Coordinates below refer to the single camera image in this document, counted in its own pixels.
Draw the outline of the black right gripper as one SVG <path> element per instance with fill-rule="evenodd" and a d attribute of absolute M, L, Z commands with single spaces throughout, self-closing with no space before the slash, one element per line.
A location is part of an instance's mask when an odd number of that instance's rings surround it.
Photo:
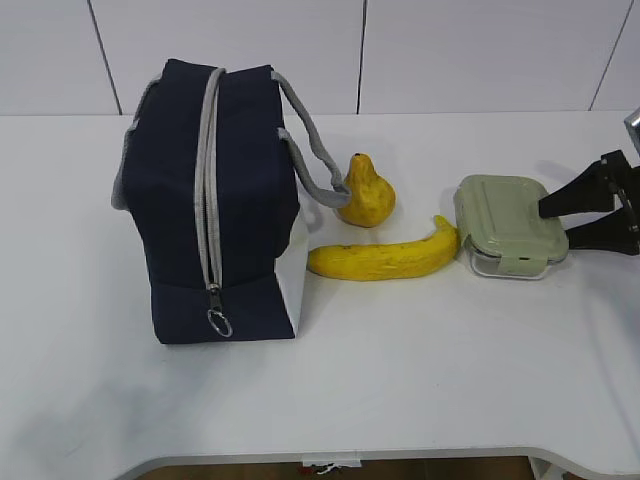
<path fill-rule="evenodd" d="M 639 168 L 621 150 L 601 156 L 578 177 L 538 202 L 541 218 L 578 213 L 608 213 L 616 196 L 623 209 L 566 231 L 571 250 L 639 254 Z"/>

